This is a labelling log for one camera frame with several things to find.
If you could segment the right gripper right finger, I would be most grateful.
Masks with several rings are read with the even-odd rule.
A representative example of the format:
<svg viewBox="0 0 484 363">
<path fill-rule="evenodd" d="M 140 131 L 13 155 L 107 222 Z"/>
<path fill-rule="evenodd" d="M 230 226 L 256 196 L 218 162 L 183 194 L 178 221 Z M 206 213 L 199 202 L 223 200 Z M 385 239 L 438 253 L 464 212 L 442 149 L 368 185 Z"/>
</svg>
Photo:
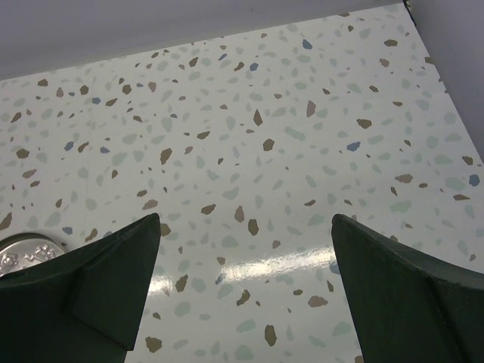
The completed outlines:
<svg viewBox="0 0 484 363">
<path fill-rule="evenodd" d="M 337 265 L 366 362 L 481 362 L 483 275 L 342 214 Z"/>
</svg>

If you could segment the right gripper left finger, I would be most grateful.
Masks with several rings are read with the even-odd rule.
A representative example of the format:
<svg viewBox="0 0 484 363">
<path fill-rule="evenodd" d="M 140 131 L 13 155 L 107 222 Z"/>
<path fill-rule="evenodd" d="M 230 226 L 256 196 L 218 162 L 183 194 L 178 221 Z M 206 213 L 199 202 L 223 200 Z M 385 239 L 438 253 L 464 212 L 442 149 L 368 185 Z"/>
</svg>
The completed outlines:
<svg viewBox="0 0 484 363">
<path fill-rule="evenodd" d="M 125 361 L 135 348 L 160 238 L 160 218 L 152 213 L 1 276 L 1 360 Z"/>
</svg>

